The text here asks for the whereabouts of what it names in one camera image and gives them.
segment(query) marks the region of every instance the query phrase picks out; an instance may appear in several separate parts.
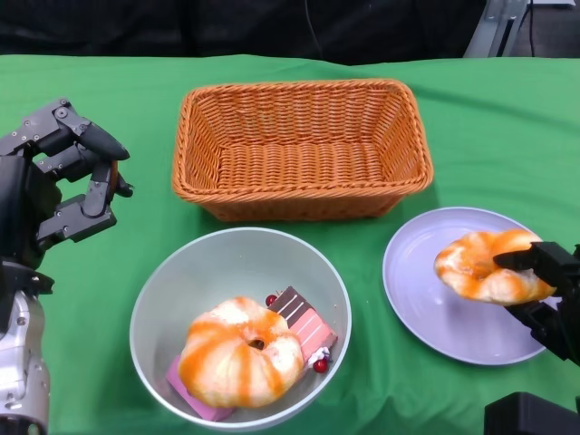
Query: white bowl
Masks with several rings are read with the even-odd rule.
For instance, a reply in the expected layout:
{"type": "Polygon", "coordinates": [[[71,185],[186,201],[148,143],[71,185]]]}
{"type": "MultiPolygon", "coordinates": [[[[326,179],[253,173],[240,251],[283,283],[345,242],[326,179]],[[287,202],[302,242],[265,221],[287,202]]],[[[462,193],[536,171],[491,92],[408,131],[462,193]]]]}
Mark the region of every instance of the white bowl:
{"type": "Polygon", "coordinates": [[[190,242],[157,268],[133,309],[130,351],[141,380],[168,410],[206,428],[243,432],[275,426],[306,408],[340,367],[351,325],[343,280],[320,252],[279,231],[234,228],[190,242]],[[190,323],[229,298],[244,295],[264,303],[268,295],[290,285],[338,334],[330,370],[310,371],[271,405],[238,409],[220,422],[202,420],[165,380],[190,323]]]}

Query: basket rim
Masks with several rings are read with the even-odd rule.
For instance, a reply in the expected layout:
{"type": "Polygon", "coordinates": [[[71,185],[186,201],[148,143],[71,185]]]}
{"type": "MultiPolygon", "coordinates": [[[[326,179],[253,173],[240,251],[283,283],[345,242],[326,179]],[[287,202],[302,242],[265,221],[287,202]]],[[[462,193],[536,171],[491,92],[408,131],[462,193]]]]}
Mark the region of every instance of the basket rim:
{"type": "Polygon", "coordinates": [[[381,87],[395,87],[404,96],[404,103],[413,114],[413,148],[420,154],[418,164],[420,173],[417,177],[402,179],[398,181],[353,181],[342,183],[312,183],[312,184],[282,184],[275,186],[254,186],[242,188],[195,188],[186,181],[187,171],[185,168],[184,151],[191,145],[191,141],[179,140],[180,133],[189,126],[186,124],[184,116],[179,116],[179,126],[177,134],[177,146],[173,162],[172,187],[176,193],[185,200],[203,203],[227,203],[234,199],[236,202],[245,202],[245,195],[272,194],[276,199],[292,198],[328,198],[328,192],[332,191],[333,198],[343,197],[375,197],[385,194],[396,195],[397,191],[404,190],[405,194],[412,191],[420,191],[429,186],[433,179],[433,165],[430,150],[427,146],[426,132],[419,114],[416,99],[405,83],[396,79],[340,79],[340,80],[309,80],[295,82],[258,82],[258,83],[226,83],[199,87],[189,92],[181,104],[181,112],[190,110],[191,103],[207,93],[215,91],[236,92],[240,87],[249,90],[261,90],[272,88],[320,88],[320,87],[346,87],[357,88],[364,85],[379,85],[381,87]]]}

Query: red cherry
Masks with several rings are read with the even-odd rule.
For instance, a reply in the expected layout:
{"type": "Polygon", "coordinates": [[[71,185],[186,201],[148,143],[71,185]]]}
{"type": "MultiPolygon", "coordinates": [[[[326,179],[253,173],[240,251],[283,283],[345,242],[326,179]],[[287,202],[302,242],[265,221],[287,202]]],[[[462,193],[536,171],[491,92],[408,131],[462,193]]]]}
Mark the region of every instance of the red cherry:
{"type": "Polygon", "coordinates": [[[328,370],[328,362],[326,360],[318,360],[312,366],[315,372],[325,373],[328,370]]]}
{"type": "Polygon", "coordinates": [[[277,299],[276,295],[269,295],[266,298],[266,306],[270,306],[271,304],[273,304],[276,299],[277,299]]]}

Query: pink cake slice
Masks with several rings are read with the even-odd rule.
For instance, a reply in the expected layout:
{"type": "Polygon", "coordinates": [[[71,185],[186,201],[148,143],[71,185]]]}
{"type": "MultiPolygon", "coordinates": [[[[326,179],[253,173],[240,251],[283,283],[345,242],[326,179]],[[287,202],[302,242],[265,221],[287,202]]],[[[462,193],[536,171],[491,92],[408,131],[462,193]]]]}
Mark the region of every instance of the pink cake slice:
{"type": "Polygon", "coordinates": [[[304,363],[321,347],[330,349],[338,338],[336,333],[312,308],[300,316],[296,323],[290,327],[290,331],[296,333],[300,338],[304,363]]]}
{"type": "Polygon", "coordinates": [[[175,389],[175,391],[178,392],[178,394],[183,398],[183,400],[188,403],[193,411],[199,414],[199,417],[207,421],[222,421],[234,411],[234,408],[213,408],[211,406],[207,406],[205,403],[202,403],[191,394],[189,394],[188,390],[185,388],[181,382],[181,379],[179,378],[178,365],[179,356],[175,359],[171,367],[169,367],[165,378],[175,389]]]}
{"type": "Polygon", "coordinates": [[[321,347],[330,349],[336,343],[336,333],[293,287],[286,288],[268,309],[284,317],[290,330],[298,335],[304,363],[321,347]]]}

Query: toy donut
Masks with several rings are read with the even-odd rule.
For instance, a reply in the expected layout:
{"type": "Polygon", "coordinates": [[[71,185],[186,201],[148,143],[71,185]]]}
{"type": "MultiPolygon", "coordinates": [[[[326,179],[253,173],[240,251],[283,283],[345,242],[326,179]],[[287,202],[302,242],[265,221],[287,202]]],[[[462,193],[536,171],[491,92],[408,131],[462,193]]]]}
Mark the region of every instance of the toy donut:
{"type": "Polygon", "coordinates": [[[515,272],[493,261],[498,254],[529,249],[535,241],[541,239],[523,229],[469,233],[437,255],[435,272],[458,295],[475,301],[515,305],[545,299],[555,289],[532,270],[515,272]]]}
{"type": "Polygon", "coordinates": [[[284,317],[238,297],[198,317],[189,327],[179,378],[208,406],[265,406],[298,380],[304,367],[300,341],[284,317]],[[263,350],[250,344],[259,340],[263,350]]]}

